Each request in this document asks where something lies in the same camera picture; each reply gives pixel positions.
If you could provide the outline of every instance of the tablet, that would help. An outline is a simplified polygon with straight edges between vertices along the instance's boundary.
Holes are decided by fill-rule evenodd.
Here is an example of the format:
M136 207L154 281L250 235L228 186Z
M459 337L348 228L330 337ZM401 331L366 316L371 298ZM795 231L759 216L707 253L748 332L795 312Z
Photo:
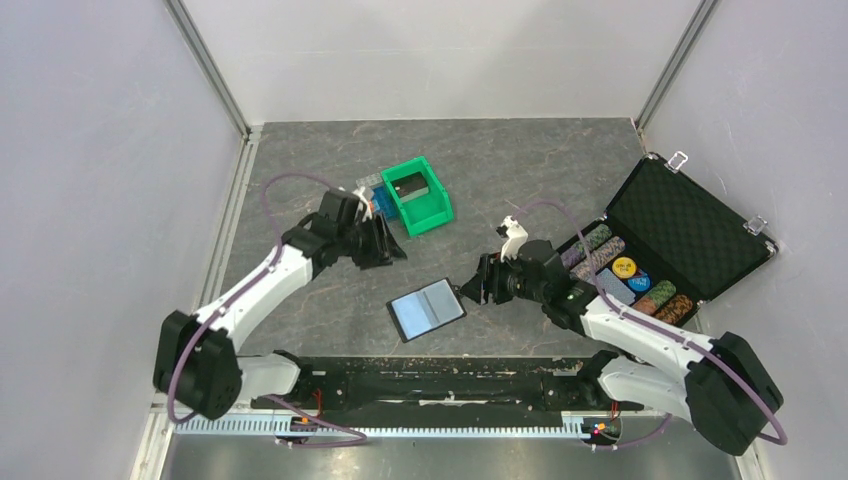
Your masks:
M465 316L447 278L396 298L386 307L404 343Z

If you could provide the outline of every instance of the metal latch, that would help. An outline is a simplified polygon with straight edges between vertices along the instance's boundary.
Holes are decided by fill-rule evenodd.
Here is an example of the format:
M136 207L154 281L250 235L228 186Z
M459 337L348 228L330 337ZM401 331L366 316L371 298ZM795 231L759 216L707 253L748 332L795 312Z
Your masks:
M671 170L671 173L677 173L680 171L680 167L683 166L684 163L689 161L689 155L681 152L680 150L674 152L671 158L665 162L665 168Z
M762 231L766 228L767 225L768 222L763 217L759 215L754 215L754 218L748 220L742 226L745 227L745 230L748 230L748 233L756 237L757 235L762 233Z

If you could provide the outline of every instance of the blue poker chip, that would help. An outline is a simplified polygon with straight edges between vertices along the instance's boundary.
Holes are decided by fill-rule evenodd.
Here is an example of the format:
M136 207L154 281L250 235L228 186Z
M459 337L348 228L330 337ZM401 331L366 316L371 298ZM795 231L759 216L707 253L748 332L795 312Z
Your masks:
M651 277L644 270L627 279L627 286L634 292L647 292L651 288Z

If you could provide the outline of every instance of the cable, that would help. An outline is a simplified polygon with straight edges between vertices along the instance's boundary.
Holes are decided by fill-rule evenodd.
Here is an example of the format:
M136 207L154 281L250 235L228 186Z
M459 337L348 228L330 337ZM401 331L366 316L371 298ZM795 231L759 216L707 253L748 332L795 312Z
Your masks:
M350 435L357 437L356 439L353 439L353 440L342 440L342 441L338 441L338 442L327 442L327 443L290 443L289 446L291 448L353 447L353 446L356 446L356 445L364 445L365 443L368 442L368 436L366 436L364 433L357 432L356 430L352 430L350 428L343 427L341 425L336 425L335 423L330 423L330 422L328 422L326 420L322 420L318 417L313 417L312 415L310 415L310 414L304 412L303 410L295 407L294 405L283 400L282 398L278 397L277 395L264 395L264 398L267 398L268 400L271 400L272 402L276 403L277 405L279 405L279 406L281 406L281 407L283 407L287 410L291 410L292 412L300 415L301 417L307 418L311 422L314 422L318 425L321 425L322 427L331 428L333 430L338 430L340 432L348 433Z
M672 419L671 414L666 415L663 418L663 421L660 422L659 426L656 429L654 429L653 432L645 435L642 438L636 439L636 440L630 440L630 441L624 442L624 443L617 443L615 445L588 445L588 446L592 448L592 451L600 450L602 452L612 452L612 451L616 451L616 450L622 450L622 449L625 449L625 448L638 447L639 445L642 445L643 443L648 443L651 440L655 439L656 437L659 437L660 435L665 433L665 429L668 428L669 424L671 424L671 419Z
M271 207L268 204L268 189L277 183L278 181L284 178L307 178L309 180L313 180L318 182L327 188L335 189L336 187L331 184L329 181L309 173L300 173L300 172L290 172L290 173L281 173L276 177L268 180L262 186L262 193L260 199L262 201L262 210L265 212L265 216L268 217L268 221L271 223L271 228L274 229L274 235L277 236L277 245L274 249L274 257L271 259L271 263L268 264L268 267L273 267L280 261L280 258L283 256L283 232L280 230L280 226L277 224L277 221L274 219L274 216L271 214ZM181 423L185 423L197 415L197 412L191 412L185 417L178 418L177 413L174 411L174 403L177 396L177 385L180 383L180 376L183 373L183 369L185 368L185 364L188 361L188 357L191 355L191 352L194 351L194 348L197 346L197 343L200 341L200 337L209 330L209 327L215 323L215 320L221 318L222 315L226 314L227 310L236 302L242 295L244 295L248 290L253 288L254 285L259 283L266 275L268 275L269 270L267 268L262 269L259 273L256 274L255 277L251 278L247 283L245 283L240 289L238 289L230 298L226 299L221 307L216 309L212 315L209 316L206 321L204 321L197 331L194 332L194 335L191 336L188 343L186 344L183 352L180 354L180 358L177 360L177 364L174 367L174 373L171 376L170 384L168 385L168 401L167 401L167 412L168 418L179 425Z
M565 218L568 219L569 222L571 222L571 224L577 230L577 238L579 238L580 242L583 244L583 250L586 252L586 258L589 259L589 266L590 266L589 270L592 273L592 282L595 284L595 287L598 289L598 295L601 296L604 303L606 303L607 306L613 312L619 314L623 318L626 318L626 319L628 319L632 322L635 322L636 324L638 324L642 327L645 327L645 328L647 328L647 329L649 329L653 332L659 333L660 335L663 335L663 336L665 336L665 337L667 337L671 340L674 340L675 342L680 343L681 345L689 347L692 350L694 350L695 352L703 355L704 358L706 358L707 360L712 362L715 366L717 366L722 372L724 372L725 375L727 375L731 380L733 380L733 382L736 383L736 385L738 385L739 388L741 388L742 391L745 392L746 395L748 395L748 397L751 399L751 401L753 401L754 404L760 409L760 411L763 412L763 415L765 415L766 419L768 420L769 423L772 424L772 427L774 427L774 431L777 433L777 437L773 437L773 436L767 435L765 433L760 433L757 436L759 438L763 439L763 440L766 440L768 442L771 442L771 443L774 443L774 444L777 444L777 445L786 445L787 443L789 443L789 437L786 435L786 431L783 430L783 426L777 420L777 417L774 415L774 413L771 411L771 409L768 408L768 405L766 405L766 403L763 401L763 399L760 398L759 395L757 395L757 392L755 392L754 389L751 388L745 382L745 380L743 380L742 377L739 376L738 373L734 372L733 369L730 368L726 363L724 363L720 358L716 357L709 350L701 347L700 345L697 345L695 343L687 343L686 339L684 337L682 337L682 336L680 336L680 335L678 335L674 332L667 331L664 328L661 328L657 325L654 325L653 323L651 323L647 320L644 320L644 319L642 319L642 318L640 318L636 315L633 315L630 312L627 312L627 311L622 312L621 309L618 308L615 305L615 303L612 302L612 300L610 300L610 298L607 296L607 293L604 291L603 287L601 287L601 283L598 281L598 277L595 273L595 271L596 271L595 264L594 264L594 261L592 259L592 256L589 254L589 252L591 251L591 249L589 248L589 243L583 237L583 232L580 230L580 226L578 225L578 223L574 219L574 217L571 215L571 212L569 212L568 209L565 207L565 205L563 205L560 202L553 201L553 200L538 200L536 202L533 202L529 205L526 205L526 206L518 209L518 212L516 212L516 214L515 214L516 220L518 219L518 216L520 216L523 213L526 213L527 210L529 210L533 207L539 206L539 205L549 205L549 206L556 208L557 210L560 211L560 213L562 213L565 216ZM666 423L667 422L664 421L663 424L660 425L661 428L657 428L657 430L650 433L648 436L646 436L642 439L639 439L639 440L634 440L634 442L642 443L642 441L645 440L645 439L653 438L655 435L659 435L659 433L662 433L660 430L665 428ZM619 445L618 448L620 449L620 448L624 447L625 445L626 444Z

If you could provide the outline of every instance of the black foam lining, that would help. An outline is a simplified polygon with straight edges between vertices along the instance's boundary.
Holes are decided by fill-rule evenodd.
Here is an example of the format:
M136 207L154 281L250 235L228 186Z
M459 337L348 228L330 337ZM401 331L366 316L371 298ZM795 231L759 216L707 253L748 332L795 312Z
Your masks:
M715 298L769 258L767 237L748 233L741 216L664 163L643 159L607 214L685 277L700 297Z

